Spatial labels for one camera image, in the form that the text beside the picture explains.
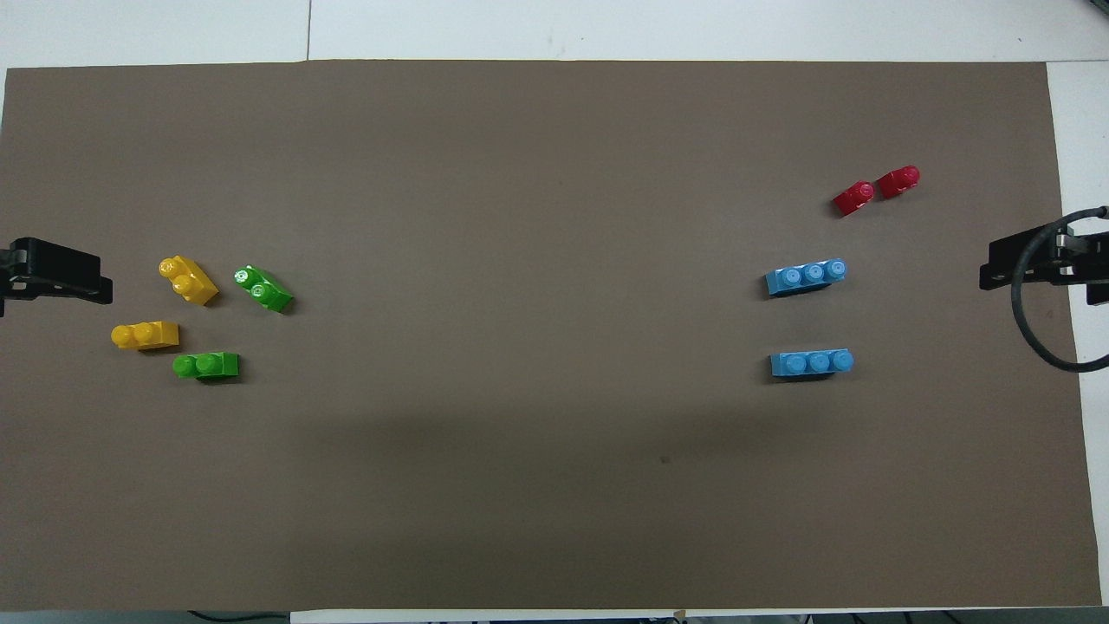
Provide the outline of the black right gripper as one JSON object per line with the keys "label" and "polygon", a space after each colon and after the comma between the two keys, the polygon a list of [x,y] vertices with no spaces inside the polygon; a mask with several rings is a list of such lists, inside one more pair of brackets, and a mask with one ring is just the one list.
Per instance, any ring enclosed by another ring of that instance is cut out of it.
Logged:
{"label": "black right gripper", "polygon": [[[1010,287],[1019,259],[1019,236],[997,238],[989,244],[989,266],[979,266],[979,289]],[[1106,291],[1108,285],[1108,233],[1076,234],[1067,225],[1054,231],[1031,253],[1022,270],[1025,282],[1085,285],[1088,291]]]}

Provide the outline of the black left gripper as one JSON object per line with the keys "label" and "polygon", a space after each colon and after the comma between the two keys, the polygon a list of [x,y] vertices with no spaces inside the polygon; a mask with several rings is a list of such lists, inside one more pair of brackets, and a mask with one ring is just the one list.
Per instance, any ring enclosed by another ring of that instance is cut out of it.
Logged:
{"label": "black left gripper", "polygon": [[[1,269],[4,300],[54,296],[102,305],[113,301],[113,282],[102,277],[99,256],[43,238],[16,238],[1,252]],[[88,293],[88,280],[100,280],[95,291]]]}

